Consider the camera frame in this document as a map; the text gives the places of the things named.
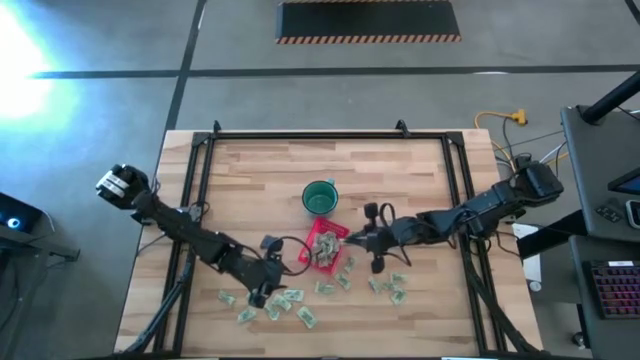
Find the butcher block tabletop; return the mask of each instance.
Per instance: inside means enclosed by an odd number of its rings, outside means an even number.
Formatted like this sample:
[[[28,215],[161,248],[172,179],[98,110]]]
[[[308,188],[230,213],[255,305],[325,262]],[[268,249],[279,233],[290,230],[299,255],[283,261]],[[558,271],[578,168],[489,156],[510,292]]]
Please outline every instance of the butcher block tabletop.
[[[486,130],[459,130],[464,134],[473,185],[477,193],[487,190],[499,175]],[[163,145],[157,178],[159,196],[178,207],[182,194],[193,131],[169,131]],[[195,201],[206,147],[201,147],[192,188]],[[456,166],[459,189],[462,175]],[[360,231],[366,219],[363,205],[390,202],[397,216],[451,207],[451,197],[438,140],[218,140],[208,180],[210,210],[202,226],[225,232],[234,239],[258,248],[266,234],[291,235],[306,239],[313,218],[305,211],[301,196],[315,180],[335,179],[339,202],[330,220]],[[161,235],[145,227],[140,247]],[[502,237],[506,248],[517,251],[515,241]],[[136,258],[129,292],[122,314],[116,350],[136,339],[157,311],[162,298],[171,240],[162,239]],[[283,261],[293,271],[301,246],[285,241]],[[283,277],[282,283],[305,291],[304,301],[281,311],[272,321],[263,309],[252,322],[237,324],[238,314],[247,308],[247,290],[228,274],[220,275],[197,262],[184,333],[183,356],[195,357],[284,357],[284,356],[396,356],[424,357],[477,355],[473,322],[459,249],[448,244],[408,247],[413,266],[386,257],[383,273],[406,274],[406,301],[394,306],[389,292],[374,294],[367,279],[372,276],[372,255],[359,247],[344,247],[341,261],[356,259],[348,274],[351,290],[342,289],[330,276],[310,269],[297,277]],[[492,247],[489,259],[498,301],[525,338],[542,348],[520,260]],[[332,282],[332,295],[314,292],[316,281]],[[233,307],[218,300],[219,290],[237,298]],[[296,316],[307,306],[318,319],[311,330]],[[483,307],[489,348],[495,349],[491,323]],[[173,339],[174,307],[166,346]]]

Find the dollar bill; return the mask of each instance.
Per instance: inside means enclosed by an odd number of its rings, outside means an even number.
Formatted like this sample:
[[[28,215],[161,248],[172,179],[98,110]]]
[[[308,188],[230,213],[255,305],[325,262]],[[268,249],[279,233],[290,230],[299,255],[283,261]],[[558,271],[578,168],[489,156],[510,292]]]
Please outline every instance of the dollar bill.
[[[323,284],[320,281],[316,281],[316,293],[329,295],[336,291],[336,287],[333,284]]]
[[[304,290],[287,289],[284,291],[284,298],[289,301],[302,302]]]
[[[281,307],[284,311],[289,311],[291,309],[291,303],[289,300],[285,299],[284,296],[278,294],[273,298],[272,305]]]
[[[229,306],[236,302],[236,298],[224,290],[218,292],[218,299]]]
[[[238,324],[244,324],[256,318],[258,313],[252,308],[246,308],[243,312],[238,314]]]
[[[390,282],[382,283],[382,289],[386,290],[386,291],[402,290],[402,288],[400,288],[400,286],[398,286],[398,285],[396,285],[394,283],[390,283]]]
[[[338,284],[340,284],[345,290],[351,289],[351,281],[349,281],[343,273],[337,273],[333,278],[336,279]]]
[[[353,271],[353,267],[356,265],[356,258],[349,256],[347,258],[347,265],[344,266],[344,271],[349,274]]]
[[[371,287],[371,290],[375,293],[375,294],[380,294],[380,291],[382,291],[382,287],[380,286],[380,284],[376,281],[376,279],[373,278],[373,276],[369,277],[369,286]]]
[[[311,263],[319,267],[328,267],[340,251],[340,241],[335,233],[327,231],[317,234],[311,246]]]
[[[391,294],[391,302],[395,306],[398,306],[398,305],[402,304],[405,300],[407,300],[407,292],[404,291],[403,289],[399,289],[397,291],[394,291]]]
[[[409,279],[409,277],[407,275],[403,275],[403,274],[398,274],[398,273],[391,273],[389,275],[389,279],[391,280],[392,284],[404,284],[407,282],[407,280]]]
[[[264,311],[267,313],[269,319],[276,321],[280,317],[280,312],[273,307],[272,303],[268,303],[264,306]]]
[[[318,319],[313,316],[311,310],[306,306],[303,306],[298,310],[298,317],[302,322],[304,322],[308,329],[313,329],[313,327],[318,323]]]

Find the green mug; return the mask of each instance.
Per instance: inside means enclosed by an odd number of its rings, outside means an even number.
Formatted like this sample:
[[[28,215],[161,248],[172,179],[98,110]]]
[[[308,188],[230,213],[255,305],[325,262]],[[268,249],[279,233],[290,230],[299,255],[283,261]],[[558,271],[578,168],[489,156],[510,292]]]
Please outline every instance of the green mug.
[[[335,180],[318,180],[302,191],[302,204],[313,215],[327,215],[338,205],[338,190]]]

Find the banknote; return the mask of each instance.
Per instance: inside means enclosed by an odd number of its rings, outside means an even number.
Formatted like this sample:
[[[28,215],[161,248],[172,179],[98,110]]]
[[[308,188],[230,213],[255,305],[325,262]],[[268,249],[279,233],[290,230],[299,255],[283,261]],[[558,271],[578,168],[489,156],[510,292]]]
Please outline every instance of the banknote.
[[[336,291],[336,287],[333,284],[323,284],[320,281],[316,281],[316,293],[329,295]]]
[[[393,303],[393,305],[398,306],[405,300],[407,300],[407,292],[402,289],[394,291],[393,294],[391,294],[391,302]]]
[[[303,306],[298,310],[298,317],[304,322],[308,329],[313,329],[318,323],[318,319],[311,313],[308,307]]]
[[[391,280],[392,284],[404,284],[407,282],[407,280],[409,279],[409,277],[407,275],[403,275],[403,274],[398,274],[398,273],[391,273],[391,275],[389,275],[389,279]]]
[[[333,278],[336,279],[338,284],[340,284],[345,290],[351,289],[351,281],[349,281],[343,273],[337,273]]]
[[[302,302],[304,290],[287,289],[284,291],[284,298],[289,301]]]
[[[284,311],[289,311],[291,309],[291,303],[289,302],[289,300],[285,299],[284,296],[278,294],[273,298],[273,302],[272,305],[274,306],[279,306],[282,309],[284,309]]]
[[[344,271],[349,274],[353,271],[353,267],[356,265],[356,258],[349,256],[347,258],[347,265],[344,266]]]
[[[218,292],[218,299],[229,306],[236,302],[236,298],[224,290]]]
[[[400,288],[399,285],[396,285],[396,284],[390,283],[390,282],[382,283],[382,289],[383,290],[387,290],[387,291],[402,290],[402,288]]]
[[[238,314],[238,324],[244,324],[256,318],[258,314],[252,308],[246,308],[243,312]]]
[[[375,293],[375,294],[380,294],[380,291],[382,291],[382,287],[380,286],[380,284],[376,281],[376,279],[373,278],[373,276],[369,277],[369,286],[371,287],[371,290]]]
[[[272,303],[267,303],[264,306],[264,311],[267,313],[269,319],[276,321],[280,317],[280,312],[273,307]]]

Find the red basket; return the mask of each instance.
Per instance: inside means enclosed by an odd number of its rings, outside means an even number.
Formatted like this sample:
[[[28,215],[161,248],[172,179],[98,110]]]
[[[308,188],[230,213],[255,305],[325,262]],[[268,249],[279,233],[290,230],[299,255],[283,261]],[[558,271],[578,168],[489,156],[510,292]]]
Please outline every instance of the red basket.
[[[313,241],[316,238],[316,234],[324,234],[327,231],[331,231],[335,233],[338,239],[344,239],[347,237],[347,235],[349,235],[349,229],[347,229],[346,227],[340,226],[336,223],[332,223],[331,221],[323,217],[317,217],[316,220],[313,222],[313,227],[311,228],[311,232],[309,233],[309,236],[307,236],[307,245],[309,247],[312,247]],[[342,246],[340,246],[340,250],[338,250],[336,257],[333,259],[333,262],[331,264],[323,267],[311,264],[311,267],[325,274],[333,275],[333,273],[335,273],[336,271],[336,268],[338,267],[338,262],[339,262],[338,260],[340,260],[341,254],[342,254]],[[300,255],[298,255],[298,261],[300,261],[303,264],[306,264],[309,261],[309,259],[307,258],[306,248],[302,248],[302,250],[300,250]]]

